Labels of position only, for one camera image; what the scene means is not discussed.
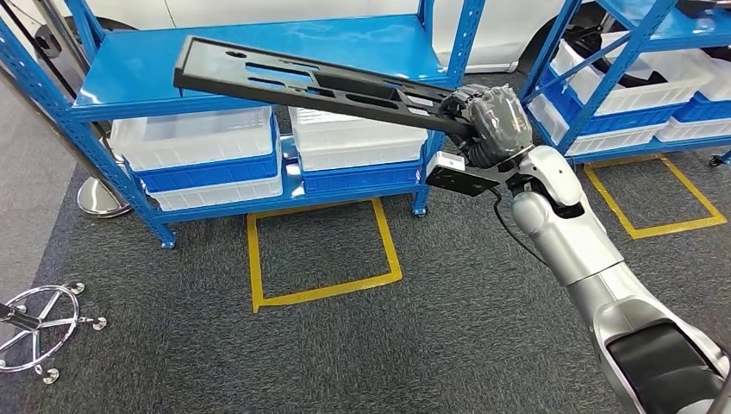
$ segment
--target chrome chair base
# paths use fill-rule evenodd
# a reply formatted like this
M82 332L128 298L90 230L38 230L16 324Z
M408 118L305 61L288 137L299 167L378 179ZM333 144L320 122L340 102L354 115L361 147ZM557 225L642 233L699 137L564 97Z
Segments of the chrome chair base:
M0 322L9 323L22 329L20 333L10 338L3 345L0 345L0 355L26 336L32 336L31 343L33 347L33 360L22 365L15 365L12 367L7 366L5 361L0 360L0 373L17 373L19 371L33 368L37 374L43 377L44 383L54 383L59 378L59 370L56 368L50 368L44 371L41 363L50 358L64 343L66 343L80 323L88 323L94 330L102 330L105 326L107 326L107 320L103 317L92 318L81 317L79 315L80 308L76 297L81 294L84 289L84 284L80 282L68 285L40 286L17 295L5 304L5 306L0 305L0 309L4 310L0 313ZM28 315L28 309L26 306L17 303L40 292L54 292L54 294L37 317ZM48 313L51 309L53 309L56 302L62 295L66 295L71 300L73 316L51 321L47 320ZM43 353L41 351L41 333L43 330L53 326L63 325L68 325L68 329L63 335L63 338L61 338L60 341L48 351Z

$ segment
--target yellow tape square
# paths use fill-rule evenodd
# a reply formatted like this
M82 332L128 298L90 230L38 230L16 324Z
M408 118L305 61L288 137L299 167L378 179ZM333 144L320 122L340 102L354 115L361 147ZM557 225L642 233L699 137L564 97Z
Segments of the yellow tape square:
M665 164L665 166L670 169L673 175L675 175L675 177L680 180L681 183L683 183L685 188L690 191L693 197L695 197L703 205L703 207L705 207L705 209L710 214L710 217L699 218L697 220L690 220L687 222L663 224L661 226L648 227L645 229L636 229L629 221L629 219L627 219L627 216L624 214L622 209L619 208L619 205L609 194L606 187L604 187L602 182L599 180L595 170L597 168L602 168L605 166L620 166L623 164L631 164L647 160L661 160L663 164ZM714 207L714 205L693 185L693 183L691 183L690 180L685 177L685 174L680 172L680 170L678 170L678 168L663 154L652 154L622 160L594 162L586 164L584 166L584 171L586 172L586 175L589 176L589 180L594 185L594 187L597 188L597 191L602 194L604 201L606 201L612 211L615 212L617 218L619 218L619 221L622 224L622 227L624 227L624 229L633 239L653 237L656 235L669 235L670 233L679 233L681 231L702 229L704 227L716 226L719 224L724 224L726 222L726 217L724 217L723 214L721 214L721 212L718 211L718 209Z
M345 293L362 291L373 287L388 285L389 283L401 280L401 266L398 264L396 248L390 237L388 222L384 213L384 206L381 204L380 198L373 198L371 203L373 211L376 213L376 222L378 223L378 232L381 235L381 241L384 244L386 259L389 264L389 272L379 276L373 276L367 279L354 280L351 282L341 283L338 285L325 286L307 291L290 293L287 295L276 296L273 298L264 297L264 289L261 281L261 262L259 261L259 232L256 228L256 221L260 218L284 216L287 214L301 213L304 211L327 209L337 205L361 203L353 201L349 203L324 204L311 207L301 207L288 210L265 211L262 213L251 213L247 215L247 238L249 244L249 274L252 286L252 308L253 313L259 311L261 306L281 306L285 304L301 304L310 300L328 298L331 296L342 295Z

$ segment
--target black cable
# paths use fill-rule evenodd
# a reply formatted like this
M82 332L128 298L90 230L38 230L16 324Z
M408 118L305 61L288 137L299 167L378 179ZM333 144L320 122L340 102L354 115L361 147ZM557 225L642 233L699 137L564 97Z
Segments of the black cable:
M522 241L521 241L520 239L518 239L518 237L517 237L517 236L515 236L515 234L513 233L513 231L512 231L512 230L510 230L510 228L508 227L508 224L507 224L507 223L505 222L505 220L503 220L503 216L502 216L502 215L500 214L500 210L499 210L499 209L497 208L497 206L499 206L499 205L500 205L500 202L501 202L501 201L503 201L503 196L502 196L502 195L500 194L500 191L496 190L496 189L495 189L494 187L493 187L493 188L490 188L490 191L491 191L491 192L492 192L493 194L495 194L495 197L496 197L496 199L495 199L495 203L494 203L494 204L492 205L492 209L493 209L493 210L495 211L495 216L497 216L497 220L498 220L498 221L500 222L500 224L502 224L502 226L503 226L503 228L505 229L505 231L507 231L507 232L508 232L508 234L510 235L510 237L512 237L512 238L513 238L513 240L515 240L515 242L516 242L516 243L518 243L518 244L519 244L519 245L520 245L520 246L521 246L522 248L524 248L524 249L525 249L525 251L527 251L527 252L528 252L528 253L530 253L530 254L531 254L531 255L532 255L533 257L535 257L535 259L536 259L537 261L539 261L540 263L543 263L543 266L545 266L545 267L549 267L549 266L548 266L548 263L546 263L546 261L545 261L545 260L543 260L543 259L542 259L542 258L541 258L541 257L540 257L540 256L539 256L538 254L536 254L536 253L535 253L535 252L534 252L534 251L533 251L533 250L532 250L531 248L529 248L528 246L526 246L526 245L525 245L525 243L523 243L523 242L522 242Z
M59 80L61 85L66 89L69 95L71 95L72 99L76 99L76 91L71 88L71 85L66 82L66 78L64 78L64 75L61 74L59 69L56 67L56 65L53 64L53 62L46 56L46 52L38 46L38 42L35 41L35 38L28 32L28 30L23 26L20 19L18 19L18 16L16 15L15 11L10 8L10 6L5 2L5 0L0 0L0 5L3 6L3 9L6 13L8 13L8 16L10 16L10 19L13 21L13 23L16 24L16 26L21 30L23 35L28 39L31 45L33 45L33 49L35 49L35 52L41 57L43 62L48 66L48 69L53 72L53 75Z

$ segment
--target black panel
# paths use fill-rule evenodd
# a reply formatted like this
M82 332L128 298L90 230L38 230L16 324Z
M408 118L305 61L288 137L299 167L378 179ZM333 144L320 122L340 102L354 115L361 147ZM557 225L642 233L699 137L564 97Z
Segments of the black panel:
M222 75L214 68L197 74L186 70L189 62L210 59L218 54L241 59L241 74L237 72L236 76L228 77L236 78L236 81L221 79ZM226 70L238 71L236 67ZM173 84L181 89L326 110L464 137L475 136L470 123L454 119L441 110L441 101L451 90L195 36L189 36L183 45L175 65ZM427 102L415 102L409 97Z
M434 167L427 177L427 184L472 197L479 196L490 188L500 185L497 181L443 166Z

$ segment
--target shelf leg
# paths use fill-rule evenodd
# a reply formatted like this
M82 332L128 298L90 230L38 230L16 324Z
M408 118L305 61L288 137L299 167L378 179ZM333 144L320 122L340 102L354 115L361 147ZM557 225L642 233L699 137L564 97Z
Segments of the shelf leg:
M424 217L427 215L427 201L429 200L429 186L422 185L414 193L414 201L411 202L411 212L414 216Z

